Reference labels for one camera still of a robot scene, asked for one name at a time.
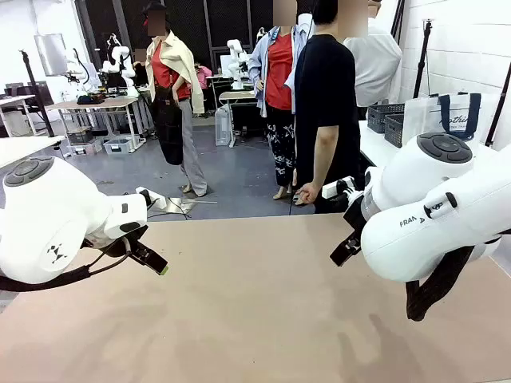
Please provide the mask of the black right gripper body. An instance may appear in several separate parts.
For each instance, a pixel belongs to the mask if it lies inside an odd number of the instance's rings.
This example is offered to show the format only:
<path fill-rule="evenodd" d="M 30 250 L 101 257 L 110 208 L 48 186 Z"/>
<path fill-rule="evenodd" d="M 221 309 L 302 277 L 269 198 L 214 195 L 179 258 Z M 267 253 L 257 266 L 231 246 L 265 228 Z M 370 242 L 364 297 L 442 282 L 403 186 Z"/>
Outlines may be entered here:
<path fill-rule="evenodd" d="M 353 191 L 347 194 L 347 210 L 343 218 L 354 229 L 353 238 L 360 240 L 362 229 L 366 224 L 366 219 L 363 217 L 361 203 L 364 198 L 363 191 Z"/>

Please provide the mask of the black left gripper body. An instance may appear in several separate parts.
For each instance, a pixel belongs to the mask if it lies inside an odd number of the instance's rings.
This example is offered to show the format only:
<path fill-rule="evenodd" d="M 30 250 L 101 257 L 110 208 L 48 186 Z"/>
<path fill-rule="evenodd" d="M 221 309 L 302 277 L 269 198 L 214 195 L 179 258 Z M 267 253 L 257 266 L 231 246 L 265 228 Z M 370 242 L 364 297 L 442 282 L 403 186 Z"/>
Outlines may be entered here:
<path fill-rule="evenodd" d="M 122 233 L 119 239 L 107 239 L 99 235 L 87 235 L 85 237 L 85 246 L 88 248 L 98 249 L 106 255 L 119 258 L 126 255 L 130 251 L 131 255 L 138 258 L 147 258 L 149 249 L 140 242 L 140 239 L 148 230 L 148 226 L 144 225 L 129 233 Z"/>

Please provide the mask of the person's right hand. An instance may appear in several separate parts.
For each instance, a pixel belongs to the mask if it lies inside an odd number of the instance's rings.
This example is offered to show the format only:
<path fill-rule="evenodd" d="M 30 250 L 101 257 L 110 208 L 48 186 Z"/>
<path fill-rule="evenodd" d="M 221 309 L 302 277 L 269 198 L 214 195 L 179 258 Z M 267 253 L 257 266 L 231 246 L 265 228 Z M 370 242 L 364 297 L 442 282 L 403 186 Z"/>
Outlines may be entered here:
<path fill-rule="evenodd" d="M 321 195 L 322 186 L 314 182 L 304 184 L 297 192 L 299 201 L 303 204 L 312 204 L 316 201 L 317 197 Z"/>

